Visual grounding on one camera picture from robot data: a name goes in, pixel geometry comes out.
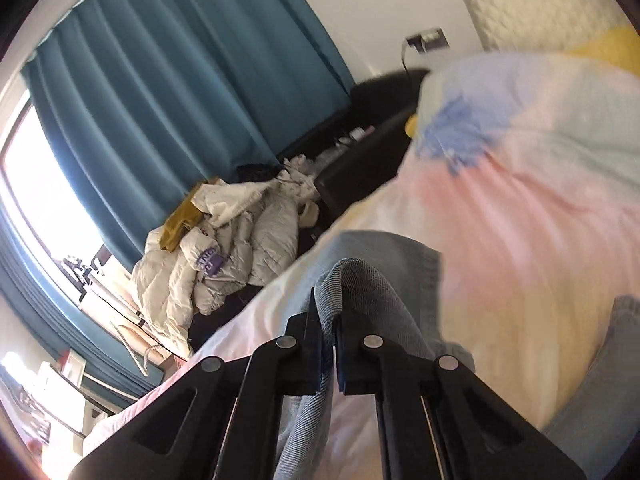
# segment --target black furniture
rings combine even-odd
[[[316,188],[332,219],[396,176],[409,147],[406,120],[415,113],[420,83],[428,70],[393,72],[356,85],[351,106],[332,115],[278,155],[316,158],[336,139],[360,126],[375,131],[352,146],[316,177]]]

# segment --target bright window light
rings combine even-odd
[[[31,107],[4,156],[15,199],[51,256],[81,258],[89,264],[102,239],[60,170]]]

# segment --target pillow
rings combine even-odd
[[[640,76],[640,36],[633,27],[610,30],[604,36],[568,52],[605,61]]]
[[[464,2],[485,50],[569,50],[629,24],[615,0]]]

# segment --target wall outlet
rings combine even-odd
[[[435,50],[437,48],[448,48],[449,42],[447,38],[444,36],[444,32],[441,28],[430,28],[428,30],[424,30],[422,32],[418,32],[418,34],[414,34],[413,36],[409,36],[404,38],[406,44],[418,52],[420,54],[424,54],[430,50]]]

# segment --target purple logo patch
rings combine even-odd
[[[202,251],[196,260],[197,267],[210,278],[218,273],[224,263],[225,259],[213,247]]]

